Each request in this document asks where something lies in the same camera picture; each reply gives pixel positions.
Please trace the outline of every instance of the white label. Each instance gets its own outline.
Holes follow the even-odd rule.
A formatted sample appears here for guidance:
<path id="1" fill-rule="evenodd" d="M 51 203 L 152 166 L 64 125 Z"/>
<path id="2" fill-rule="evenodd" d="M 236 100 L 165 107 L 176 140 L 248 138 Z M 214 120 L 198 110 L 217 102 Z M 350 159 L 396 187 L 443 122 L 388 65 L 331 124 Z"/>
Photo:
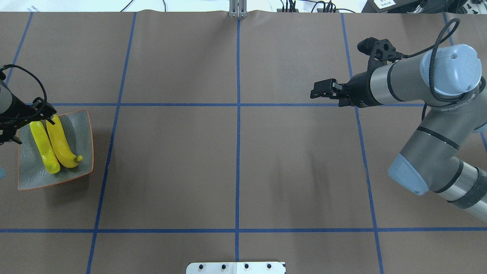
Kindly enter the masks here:
<path id="1" fill-rule="evenodd" d="M 374 0 L 374 3 L 377 5 L 379 9 L 383 9 L 395 5 L 394 0 Z"/>

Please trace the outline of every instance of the metal clamp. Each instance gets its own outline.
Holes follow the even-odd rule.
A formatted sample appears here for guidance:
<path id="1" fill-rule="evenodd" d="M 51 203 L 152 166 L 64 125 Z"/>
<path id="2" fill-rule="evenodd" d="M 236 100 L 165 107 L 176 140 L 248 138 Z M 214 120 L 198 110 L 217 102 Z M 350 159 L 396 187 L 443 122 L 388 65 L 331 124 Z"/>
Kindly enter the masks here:
<path id="1" fill-rule="evenodd" d="M 228 15 L 236 19 L 247 17 L 247 0 L 230 0 Z"/>

